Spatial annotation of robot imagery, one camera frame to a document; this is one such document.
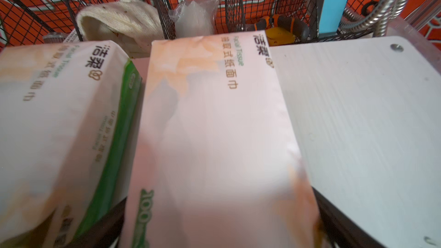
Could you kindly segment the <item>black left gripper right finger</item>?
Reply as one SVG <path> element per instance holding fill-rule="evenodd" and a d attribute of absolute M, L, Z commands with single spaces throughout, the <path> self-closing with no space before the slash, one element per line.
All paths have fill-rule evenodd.
<path fill-rule="evenodd" d="M 336 248 L 337 245 L 340 248 L 385 248 L 336 208 L 319 191 L 315 188 L 312 190 L 332 248 Z"/>

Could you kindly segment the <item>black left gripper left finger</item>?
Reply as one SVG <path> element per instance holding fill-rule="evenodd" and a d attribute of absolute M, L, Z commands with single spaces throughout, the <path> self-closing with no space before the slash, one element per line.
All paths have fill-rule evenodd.
<path fill-rule="evenodd" d="M 119 202 L 89 231 L 70 242 L 66 248 L 109 248 L 119 237 L 124 225 L 127 198 Z"/>

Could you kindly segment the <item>white green tissue pack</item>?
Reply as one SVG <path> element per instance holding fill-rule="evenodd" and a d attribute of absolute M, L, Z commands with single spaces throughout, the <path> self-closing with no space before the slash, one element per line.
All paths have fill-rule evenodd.
<path fill-rule="evenodd" d="M 152 44 L 122 248 L 318 248 L 265 32 Z"/>
<path fill-rule="evenodd" d="M 110 210 L 141 82 L 112 41 L 1 52 L 3 248 L 61 248 Z"/>

